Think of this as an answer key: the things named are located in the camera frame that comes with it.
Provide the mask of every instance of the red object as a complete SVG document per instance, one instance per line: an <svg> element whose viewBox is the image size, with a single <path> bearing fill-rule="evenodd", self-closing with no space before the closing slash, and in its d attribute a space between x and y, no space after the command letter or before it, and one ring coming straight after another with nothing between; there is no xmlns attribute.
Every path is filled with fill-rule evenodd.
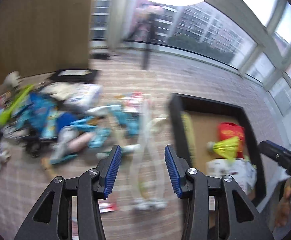
<svg viewBox="0 0 291 240"><path fill-rule="evenodd" d="M219 139L223 141L225 139L232 138L234 136L239 137L240 144L238 148L237 158L243 158L243 146L244 146L244 128L231 122L222 122L218 126Z"/></svg>

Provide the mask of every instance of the triangular cutout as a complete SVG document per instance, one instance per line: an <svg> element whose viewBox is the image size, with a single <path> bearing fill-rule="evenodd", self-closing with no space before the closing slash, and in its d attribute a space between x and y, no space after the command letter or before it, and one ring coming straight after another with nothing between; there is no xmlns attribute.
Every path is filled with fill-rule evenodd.
<svg viewBox="0 0 291 240"><path fill-rule="evenodd" d="M247 204L241 198L239 193L236 190L232 191L234 206L235 206L235 214L237 216L237 221L239 223L252 221L254 219L252 212L250 211Z"/></svg>
<svg viewBox="0 0 291 240"><path fill-rule="evenodd" d="M53 198L54 198L54 191L50 192L47 195L47 197L44 199L38 211L33 216L34 221L45 223L45 224L50 223Z"/></svg>

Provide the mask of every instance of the yellow shuttlecock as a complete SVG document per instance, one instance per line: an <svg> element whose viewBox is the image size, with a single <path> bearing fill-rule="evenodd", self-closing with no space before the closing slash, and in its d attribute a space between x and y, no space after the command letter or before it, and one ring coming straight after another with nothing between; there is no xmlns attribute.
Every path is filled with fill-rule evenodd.
<svg viewBox="0 0 291 240"><path fill-rule="evenodd" d="M215 152L226 159L234 159L237 156L239 147L239 137L234 136L220 142L208 142L207 148L210 152Z"/></svg>

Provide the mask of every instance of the screw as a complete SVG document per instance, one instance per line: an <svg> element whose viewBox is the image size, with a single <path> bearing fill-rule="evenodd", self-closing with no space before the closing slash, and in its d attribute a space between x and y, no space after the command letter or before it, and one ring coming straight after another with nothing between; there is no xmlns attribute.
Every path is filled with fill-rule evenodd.
<svg viewBox="0 0 291 240"><path fill-rule="evenodd" d="M190 173L190 174L197 174L197 169L195 169L195 168L190 168L190 169L188 169L188 172Z"/></svg>
<svg viewBox="0 0 291 240"><path fill-rule="evenodd" d="M230 182L230 181L232 181L232 177L231 177L230 175L225 175L225 176L224 176L224 180L225 180L226 182Z"/></svg>
<svg viewBox="0 0 291 240"><path fill-rule="evenodd" d="M90 169L89 170L89 174L90 175L96 175L98 173L98 170L97 169Z"/></svg>
<svg viewBox="0 0 291 240"><path fill-rule="evenodd" d="M55 183L60 183L60 182L62 181L62 177L57 176L57 177L55 177L55 178L53 179L53 181L54 181Z"/></svg>

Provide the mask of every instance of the wooden wall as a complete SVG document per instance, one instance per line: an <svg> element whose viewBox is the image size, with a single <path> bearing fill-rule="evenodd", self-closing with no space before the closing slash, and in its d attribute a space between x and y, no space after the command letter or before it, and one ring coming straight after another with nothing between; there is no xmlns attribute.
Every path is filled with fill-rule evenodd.
<svg viewBox="0 0 291 240"><path fill-rule="evenodd" d="M87 66L91 0L0 0L0 84Z"/></svg>

